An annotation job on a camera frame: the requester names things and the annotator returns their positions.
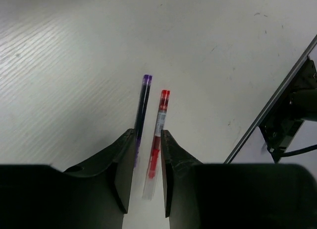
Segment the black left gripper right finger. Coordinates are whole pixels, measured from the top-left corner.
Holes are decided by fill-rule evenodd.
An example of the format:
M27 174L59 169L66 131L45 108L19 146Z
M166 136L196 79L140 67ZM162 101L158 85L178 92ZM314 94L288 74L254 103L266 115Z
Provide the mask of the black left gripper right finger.
M165 216L172 229L314 229L317 183L294 164L204 164L161 131Z

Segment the red gel pen refill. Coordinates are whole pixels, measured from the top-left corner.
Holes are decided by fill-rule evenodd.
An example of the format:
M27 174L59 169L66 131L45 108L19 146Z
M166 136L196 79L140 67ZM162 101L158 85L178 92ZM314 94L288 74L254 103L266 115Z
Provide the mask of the red gel pen refill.
M151 154L149 158L147 174L146 174L143 195L142 195L142 198L145 200L152 200L154 191L155 191L158 157L160 154L160 135L165 124L169 96L170 96L169 90L161 91L158 114L157 114L152 148L151 148Z

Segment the purple gel pen refill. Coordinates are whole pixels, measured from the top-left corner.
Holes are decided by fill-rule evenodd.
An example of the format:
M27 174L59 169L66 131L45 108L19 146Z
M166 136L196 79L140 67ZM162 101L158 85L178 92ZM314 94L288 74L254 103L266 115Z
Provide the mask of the purple gel pen refill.
M147 110L147 104L150 94L150 87L152 83L151 75L144 75L142 81L142 88L140 92L140 99L138 104L138 111L135 121L135 131L136 131L136 151L135 151L135 159L134 159L134 167L137 165L137 158L140 148L140 143L142 139L143 127L145 122L145 115Z

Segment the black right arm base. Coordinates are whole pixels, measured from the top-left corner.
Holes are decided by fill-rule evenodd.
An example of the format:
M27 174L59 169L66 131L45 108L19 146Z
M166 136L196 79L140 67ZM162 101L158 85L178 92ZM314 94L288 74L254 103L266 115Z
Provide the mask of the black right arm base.
M272 109L260 123L267 150L275 163L281 158L308 153L316 144L287 152L303 122L317 120L317 69L313 60L306 60L288 83Z

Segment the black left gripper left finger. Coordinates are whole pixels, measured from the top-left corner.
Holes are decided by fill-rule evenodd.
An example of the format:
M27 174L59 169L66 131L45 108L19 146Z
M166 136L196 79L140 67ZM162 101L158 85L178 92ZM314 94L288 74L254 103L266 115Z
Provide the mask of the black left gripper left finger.
M48 165L1 165L3 229L120 229L129 208L135 131L59 171Z

